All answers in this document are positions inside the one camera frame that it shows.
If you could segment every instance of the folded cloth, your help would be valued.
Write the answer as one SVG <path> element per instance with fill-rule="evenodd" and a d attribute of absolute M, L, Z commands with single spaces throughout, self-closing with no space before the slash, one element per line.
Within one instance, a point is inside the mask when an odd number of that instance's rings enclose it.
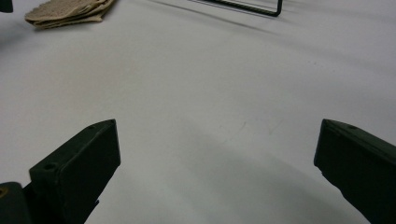
<path fill-rule="evenodd" d="M 50 0 L 25 15 L 25 20 L 41 29 L 87 21 L 102 21 L 115 0 Z"/>

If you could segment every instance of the black object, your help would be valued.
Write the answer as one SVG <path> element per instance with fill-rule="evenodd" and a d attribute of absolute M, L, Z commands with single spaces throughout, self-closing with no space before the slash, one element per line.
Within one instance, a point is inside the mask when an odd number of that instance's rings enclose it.
<path fill-rule="evenodd" d="M 1 12 L 13 12 L 12 0 L 0 0 L 0 11 Z"/>
<path fill-rule="evenodd" d="M 396 223 L 395 146 L 325 119 L 314 164 L 371 223 Z"/>
<path fill-rule="evenodd" d="M 271 16 L 271 17 L 279 16 L 280 12 L 282 11 L 282 4 L 283 4 L 283 0 L 277 0 L 276 11 L 270 11 L 270 10 L 266 10 L 266 9 L 259 8 L 259 7 L 253 7 L 250 5 L 245 5 L 242 3 L 236 3 L 236 2 L 225 1 L 225 0 L 194 0 L 194 1 L 207 2 L 210 4 L 222 6 L 222 7 L 229 7 L 232 9 L 237 9 L 237 10 L 246 11 L 249 13 L 254 13 L 254 14 L 264 15 L 264 16 Z"/>
<path fill-rule="evenodd" d="M 82 224 L 119 165 L 116 121 L 93 124 L 32 167 L 24 189 L 0 185 L 0 224 Z"/>

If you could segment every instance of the white tabletop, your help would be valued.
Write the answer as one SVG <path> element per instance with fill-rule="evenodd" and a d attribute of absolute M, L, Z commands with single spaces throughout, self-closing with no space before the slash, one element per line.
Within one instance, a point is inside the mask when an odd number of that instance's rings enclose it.
<path fill-rule="evenodd" d="M 368 223 L 313 159 L 323 119 L 396 145 L 394 0 L 285 0 L 276 19 L 119 0 L 37 31 L 23 15 L 43 2 L 0 14 L 0 182 L 116 119 L 89 224 Z"/>

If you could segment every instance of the table surface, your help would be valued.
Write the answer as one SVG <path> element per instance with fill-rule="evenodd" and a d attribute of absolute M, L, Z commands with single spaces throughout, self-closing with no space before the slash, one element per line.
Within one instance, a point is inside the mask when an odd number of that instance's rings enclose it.
<path fill-rule="evenodd" d="M 320 123 L 396 144 L 396 2 L 285 0 L 278 18 L 119 0 L 100 23 L 0 14 L 0 182 L 118 123 L 99 223 L 368 223 L 314 166 Z"/>

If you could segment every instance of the folded brown napkin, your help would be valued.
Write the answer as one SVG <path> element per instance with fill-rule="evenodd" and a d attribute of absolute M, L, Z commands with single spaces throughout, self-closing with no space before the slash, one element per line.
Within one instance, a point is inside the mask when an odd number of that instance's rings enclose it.
<path fill-rule="evenodd" d="M 115 0 L 50 0 L 25 15 L 27 22 L 49 29 L 87 21 L 102 21 Z"/>

